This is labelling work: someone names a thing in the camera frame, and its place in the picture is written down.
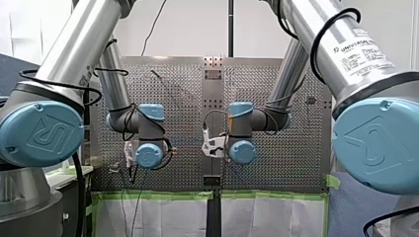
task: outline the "cable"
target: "cable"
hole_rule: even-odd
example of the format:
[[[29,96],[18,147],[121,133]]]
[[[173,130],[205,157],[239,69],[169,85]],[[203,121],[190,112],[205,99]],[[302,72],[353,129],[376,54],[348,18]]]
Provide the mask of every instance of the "cable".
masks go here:
[[[82,237],[83,234],[83,221],[85,217],[86,207],[85,207],[85,184],[83,177],[83,170],[81,168],[81,163],[77,152],[73,154],[74,168],[76,170],[77,177],[77,228],[76,228],[76,237]]]
[[[123,211],[123,215],[124,215],[124,224],[125,224],[125,228],[126,228],[126,237],[128,237],[128,229],[126,227],[126,208],[124,205],[124,191],[126,190],[126,179],[124,178],[124,174],[123,172],[121,172],[121,170],[119,170],[119,173],[121,174],[121,179],[123,180],[123,189],[121,191],[121,206],[122,206],[122,211]]]
[[[410,208],[406,208],[406,209],[402,209],[399,211],[395,211],[389,214],[385,214],[382,216],[379,216],[373,220],[370,220],[369,222],[367,222],[364,225],[363,231],[364,231],[364,236],[365,237],[370,237],[370,234],[368,233],[368,230],[370,227],[372,227],[373,225],[377,224],[378,222],[385,220],[385,219],[390,219],[392,217],[398,216],[398,215],[409,215],[409,214],[414,214],[419,212],[419,206],[414,206],[414,207],[410,207]]]
[[[166,129],[164,129],[164,127],[162,125],[160,125],[159,123],[157,123],[155,120],[149,118],[148,115],[146,115],[145,113],[143,113],[140,109],[137,109],[137,110],[138,110],[138,112],[140,114],[142,114],[145,117],[145,119],[151,121],[154,125],[158,126],[163,131],[163,134],[166,133]]]
[[[148,171],[147,171],[147,170],[145,170],[145,172],[144,172],[144,177],[142,178],[142,182],[141,182],[141,185],[140,185],[140,187],[139,187],[139,194],[138,194],[138,197],[136,198],[135,212],[134,212],[134,215],[133,215],[132,227],[131,227],[131,236],[130,236],[130,237],[132,237],[132,236],[133,236],[133,226],[134,226],[134,224],[135,224],[136,213],[138,212],[139,198],[141,197],[141,194],[142,194],[142,189],[143,189],[143,187],[144,187],[144,184],[145,184],[145,179],[147,178],[147,174],[148,174]]]
[[[212,114],[212,113],[220,113],[220,114],[225,114],[225,115],[229,115],[229,113],[228,112],[225,112],[225,111],[222,111],[222,110],[211,110],[211,111],[208,111],[207,113],[206,113],[206,116],[204,117],[204,124],[203,124],[203,128],[204,129],[206,129],[207,128],[207,117],[210,115],[210,114]]]
[[[102,92],[99,91],[98,89],[95,88],[91,88],[91,87],[81,87],[81,86],[75,86],[75,85],[70,85],[70,84],[64,84],[64,83],[59,83],[59,82],[52,82],[52,81],[44,81],[41,79],[38,79],[36,77],[32,77],[32,76],[28,76],[27,74],[34,74],[37,73],[37,70],[23,70],[19,72],[19,75],[23,78],[44,84],[44,85],[51,85],[51,86],[59,86],[59,87],[64,87],[64,88],[70,88],[70,89],[77,89],[77,90],[83,90],[86,92],[94,92],[96,94],[98,94],[98,97],[92,101],[89,102],[87,104],[84,104],[84,106],[88,107],[88,106],[93,106],[96,103],[98,103],[101,99],[102,99]]]
[[[298,92],[299,91],[299,89],[302,87],[302,85],[304,84],[304,81],[305,81],[305,76],[304,76],[304,78],[302,78],[302,80],[301,80],[301,82],[298,84],[298,86],[296,86],[295,87],[295,89],[293,89],[293,91],[289,94],[289,95],[287,95],[287,96],[284,96],[284,97],[282,97],[282,98],[279,98],[278,100],[275,100],[275,101],[269,101],[269,102],[266,102],[265,104],[274,104],[274,103],[277,103],[277,102],[281,102],[281,101],[283,101],[283,100],[286,100],[286,99],[288,99],[288,98],[290,98],[290,97],[292,97],[296,92]]]
[[[132,119],[132,116],[135,110],[136,110],[136,103],[132,103],[131,111],[129,113],[126,113],[126,117],[124,118],[123,141],[129,141],[134,137],[134,133],[133,133],[128,138],[126,138],[126,132],[128,132],[128,125]]]
[[[286,21],[286,25],[284,25],[283,18],[281,16],[281,13],[282,13],[281,2],[282,0],[278,1],[278,5],[277,5],[278,22],[280,23],[280,26],[284,30],[284,32],[286,32],[290,37],[298,40],[298,36],[291,32],[290,27],[288,26],[287,20],[284,20]]]
[[[117,43],[118,40],[117,39],[111,39],[109,40],[109,42],[106,44],[104,51],[106,51],[106,49],[108,49],[108,47],[110,47],[113,43]],[[128,76],[129,72],[123,69],[114,69],[114,68],[101,68],[101,67],[96,67],[93,70],[93,75],[95,75],[96,77],[99,77],[99,75],[96,73],[96,71],[107,71],[107,72],[119,72],[121,73],[123,76]]]
[[[156,18],[154,19],[153,26],[151,27],[151,31],[150,31],[150,33],[148,34],[147,38],[145,39],[145,42],[144,42],[144,48],[142,49],[141,56],[144,56],[145,49],[147,48],[147,43],[148,43],[148,40],[150,39],[151,35],[153,34],[154,27],[156,26],[157,20],[159,19],[160,14],[161,14],[161,12],[163,11],[163,8],[164,8],[164,5],[166,4],[166,2],[167,2],[167,0],[164,0],[164,1],[163,1],[163,3],[161,4],[160,10],[158,11],[158,14],[157,14]]]
[[[96,73],[96,71],[107,71],[107,72],[120,72],[123,76],[128,76],[129,72],[123,69],[108,69],[108,68],[101,68],[101,67],[96,67],[95,70],[93,71],[93,75],[95,75],[96,77],[99,77],[98,73]]]
[[[255,108],[255,110],[260,111],[263,114],[265,114],[265,116],[267,116],[269,119],[271,119],[274,122],[274,124],[275,124],[275,131],[273,133],[269,133],[267,130],[265,130],[264,131],[265,134],[267,134],[267,135],[276,135],[278,133],[278,131],[280,131],[280,126],[278,125],[278,122],[275,120],[275,118],[271,114],[269,114],[268,112],[266,112],[265,109]]]
[[[170,161],[172,160],[172,157],[173,157],[173,152],[171,151],[171,152],[170,152],[170,155],[169,155],[169,158],[167,158],[166,162],[164,162],[164,164],[163,164],[163,165],[161,165],[161,166],[159,166],[159,167],[157,167],[157,168],[153,168],[153,169],[151,169],[151,170],[152,170],[152,171],[158,171],[158,170],[163,169],[164,167],[166,167],[166,166],[170,163]]]
[[[317,52],[318,52],[318,48],[320,46],[320,41],[323,38],[324,34],[326,34],[326,32],[330,29],[330,27],[332,27],[335,24],[336,21],[338,21],[338,20],[340,20],[344,17],[348,17],[346,15],[348,13],[354,13],[357,16],[357,22],[358,23],[361,22],[361,12],[358,11],[358,9],[355,9],[355,8],[344,9],[340,13],[336,14],[335,16],[333,16],[329,20],[327,20],[327,22],[324,24],[324,26],[318,32],[317,36],[314,38],[313,45],[312,45],[312,48],[311,48],[311,53],[310,53],[310,66],[311,66],[311,70],[312,70],[313,74],[323,84],[325,84],[325,82],[324,82],[322,76],[320,75],[320,72],[318,70],[318,65],[317,65]]]
[[[132,177],[132,180],[130,180],[130,182],[132,183],[132,184],[134,184],[135,183],[135,179],[136,179],[136,173],[138,172],[138,165],[136,165],[135,166],[135,171],[133,172],[133,177]]]

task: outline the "label sticker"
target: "label sticker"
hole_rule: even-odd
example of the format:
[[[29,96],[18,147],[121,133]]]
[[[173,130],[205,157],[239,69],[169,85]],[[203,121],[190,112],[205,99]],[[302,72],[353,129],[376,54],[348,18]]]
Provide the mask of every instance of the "label sticker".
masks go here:
[[[368,37],[368,32],[364,29],[354,29],[354,33],[357,34],[358,37]]]
[[[354,82],[378,68],[394,67],[379,50],[376,43],[369,37],[357,37],[333,47],[332,57],[336,65]]]

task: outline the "metal pegboard wall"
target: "metal pegboard wall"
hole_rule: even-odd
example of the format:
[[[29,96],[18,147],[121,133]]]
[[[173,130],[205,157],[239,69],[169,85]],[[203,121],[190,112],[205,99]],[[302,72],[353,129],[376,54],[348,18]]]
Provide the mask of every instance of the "metal pegboard wall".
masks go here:
[[[263,107],[279,66],[258,64],[257,60],[254,65],[240,65],[237,59],[234,64],[228,62],[224,61],[223,65],[225,106],[233,101],[249,101],[256,107]],[[309,71],[293,103],[291,126],[274,136],[254,132],[255,162],[243,167],[225,162],[223,188],[324,192],[324,173],[328,169],[322,166],[328,163],[322,159],[328,158],[322,158],[321,146],[325,145],[322,144],[322,130],[330,123],[323,122],[322,118],[323,113],[330,114],[330,110],[325,110],[323,91],[323,85]]]
[[[127,181],[124,142],[122,135],[109,131],[105,125],[108,109],[102,101],[99,105],[99,146],[102,166],[96,171],[93,187],[96,190],[151,189],[156,191],[201,191],[202,184],[202,123],[201,87],[202,59],[155,59],[133,57],[123,60],[130,98],[137,104],[160,103],[165,109],[166,136],[178,147],[170,164],[162,170],[146,175],[138,169],[134,185]],[[159,79],[151,70],[161,76]],[[110,168],[120,162],[119,173]]]

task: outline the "light blue joint cap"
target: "light blue joint cap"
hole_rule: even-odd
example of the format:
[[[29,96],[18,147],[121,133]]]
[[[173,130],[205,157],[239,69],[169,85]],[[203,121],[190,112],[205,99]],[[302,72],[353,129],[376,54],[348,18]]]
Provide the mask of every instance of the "light blue joint cap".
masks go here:
[[[20,167],[46,167],[77,151],[84,136],[83,120],[60,102],[26,104],[0,123],[0,156]]]
[[[151,119],[164,120],[164,107],[160,104],[141,104],[138,109]]]
[[[253,112],[253,103],[251,102],[233,102],[228,107],[228,113],[233,117],[241,117]]]
[[[418,103],[370,98],[352,105],[336,120],[333,148],[362,184],[388,194],[419,194]]]
[[[160,147],[145,143],[138,147],[135,152],[136,163],[144,169],[153,169],[160,165],[163,152]]]
[[[241,140],[230,147],[228,154],[235,163],[247,165],[255,159],[256,148],[251,142]]]

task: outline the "blue logo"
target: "blue logo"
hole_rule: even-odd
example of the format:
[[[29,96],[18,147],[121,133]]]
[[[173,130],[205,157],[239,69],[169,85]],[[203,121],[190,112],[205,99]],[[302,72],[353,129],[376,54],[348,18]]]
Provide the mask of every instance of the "blue logo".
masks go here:
[[[376,117],[345,134],[345,142],[353,145],[354,159],[362,157],[366,173],[373,174],[401,165],[408,152],[402,141],[392,138],[390,126]]]
[[[74,125],[52,116],[42,117],[30,136],[27,145],[60,154],[74,131]]]

